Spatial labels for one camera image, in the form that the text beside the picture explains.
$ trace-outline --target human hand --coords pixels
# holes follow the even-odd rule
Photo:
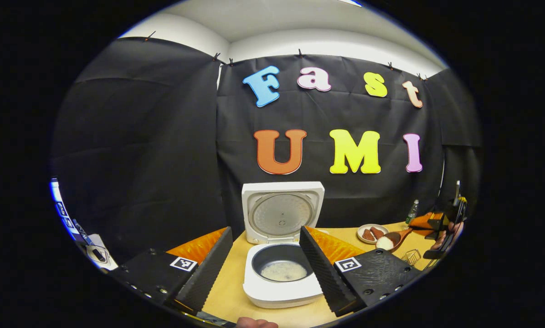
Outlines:
[[[458,235],[461,234],[462,231],[463,231],[463,222],[459,222],[458,224],[449,222],[449,233],[453,233],[453,240],[451,241],[451,245],[449,245],[449,247],[453,246],[453,244],[455,243],[455,240],[457,239]],[[447,232],[443,231],[441,235],[439,236],[439,238],[437,239],[437,242],[435,242],[435,244],[432,245],[431,250],[441,248],[446,236],[447,236]]]
[[[278,328],[278,324],[264,319],[254,320],[243,316],[238,318],[237,328]]]

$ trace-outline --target black inner pot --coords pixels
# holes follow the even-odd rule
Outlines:
[[[307,271],[307,274],[301,279],[305,279],[313,273],[313,269],[311,268],[311,265],[309,264],[307,257],[305,257],[305,253],[301,247],[291,244],[271,245],[261,249],[252,258],[252,269],[254,269],[256,274],[266,280],[281,282],[279,280],[266,278],[260,274],[260,272],[262,272],[262,270],[267,266],[281,262],[298,263],[303,266],[303,268]]]

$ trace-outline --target orange letter u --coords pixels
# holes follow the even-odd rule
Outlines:
[[[290,129],[285,133],[291,140],[291,156],[286,163],[279,163],[274,158],[274,143],[279,133],[273,129],[256,131],[256,160],[258,166],[268,174],[291,174],[299,169],[303,155],[303,138],[307,132],[301,129]]]

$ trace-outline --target white ceiling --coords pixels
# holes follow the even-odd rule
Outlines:
[[[229,42],[293,29],[333,29],[379,37],[447,65],[393,21],[339,0],[187,0],[162,11],[215,31]]]

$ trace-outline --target white wall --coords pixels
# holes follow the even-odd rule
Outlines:
[[[195,21],[168,13],[151,16],[120,37],[148,37],[153,31],[156,31],[152,36],[154,39],[185,44],[210,56],[221,52],[218,58],[225,58],[225,62],[229,58],[227,52],[230,43],[221,35]]]
[[[277,31],[234,42],[228,56],[235,62],[262,56],[299,54],[344,56],[378,62],[428,77],[443,67],[396,43],[349,31],[299,29]]]

